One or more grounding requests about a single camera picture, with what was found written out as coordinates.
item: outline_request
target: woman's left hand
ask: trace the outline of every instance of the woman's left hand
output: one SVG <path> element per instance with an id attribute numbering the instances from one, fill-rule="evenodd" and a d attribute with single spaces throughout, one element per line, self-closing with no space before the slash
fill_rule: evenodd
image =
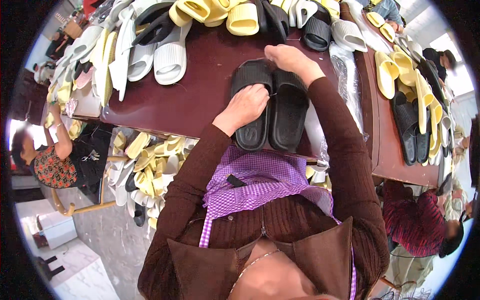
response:
<path id="1" fill-rule="evenodd" d="M 233 96 L 227 108 L 212 124 L 226 135 L 232 136 L 235 130 L 256 120 L 262 114 L 268 99 L 270 97 L 263 84 L 249 85 Z"/>

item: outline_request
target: woman's right hand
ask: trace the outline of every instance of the woman's right hand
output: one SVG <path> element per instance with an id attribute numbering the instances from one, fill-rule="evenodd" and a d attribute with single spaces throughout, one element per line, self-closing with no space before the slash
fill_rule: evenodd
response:
<path id="1" fill-rule="evenodd" d="M 315 79 L 325 76 L 318 63 L 306 57 L 295 47 L 268 45 L 264 51 L 268 60 L 274 62 L 282 70 L 297 74 L 307 88 Z"/>

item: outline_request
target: zipper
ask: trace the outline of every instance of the zipper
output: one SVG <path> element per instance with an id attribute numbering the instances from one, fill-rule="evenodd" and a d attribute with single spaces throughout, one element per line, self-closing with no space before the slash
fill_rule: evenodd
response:
<path id="1" fill-rule="evenodd" d="M 260 206 L 261 214 L 262 214 L 262 236 L 267 236 L 267 231 L 265 230 L 265 221 L 264 221 L 264 206 Z"/>

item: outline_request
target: red patterned shirt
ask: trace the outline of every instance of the red patterned shirt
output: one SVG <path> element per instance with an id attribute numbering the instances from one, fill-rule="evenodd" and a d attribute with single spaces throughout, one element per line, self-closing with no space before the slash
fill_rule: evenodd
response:
<path id="1" fill-rule="evenodd" d="M 54 189 L 71 187 L 77 181 L 77 171 L 69 157 L 60 159 L 55 145 L 41 151 L 34 159 L 34 174 L 41 183 Z"/>

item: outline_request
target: hand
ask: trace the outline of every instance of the hand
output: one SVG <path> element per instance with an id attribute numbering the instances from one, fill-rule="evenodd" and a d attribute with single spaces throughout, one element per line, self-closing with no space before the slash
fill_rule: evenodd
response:
<path id="1" fill-rule="evenodd" d="M 60 105 L 58 104 L 58 102 L 55 103 L 55 104 L 50 103 L 48 105 L 48 110 L 49 110 L 49 112 L 52 113 L 53 117 L 57 117 L 57 116 L 59 117 L 60 116 Z"/>
<path id="2" fill-rule="evenodd" d="M 265 109 L 268 91 L 263 84 L 249 85 L 233 96 L 227 108 L 213 121 L 226 135 L 232 134 L 238 128 L 256 120 Z"/>
<path id="3" fill-rule="evenodd" d="M 274 62 L 280 69 L 297 74 L 307 87 L 315 79 L 325 76 L 315 61 L 292 46 L 268 45 L 265 47 L 265 57 Z"/>

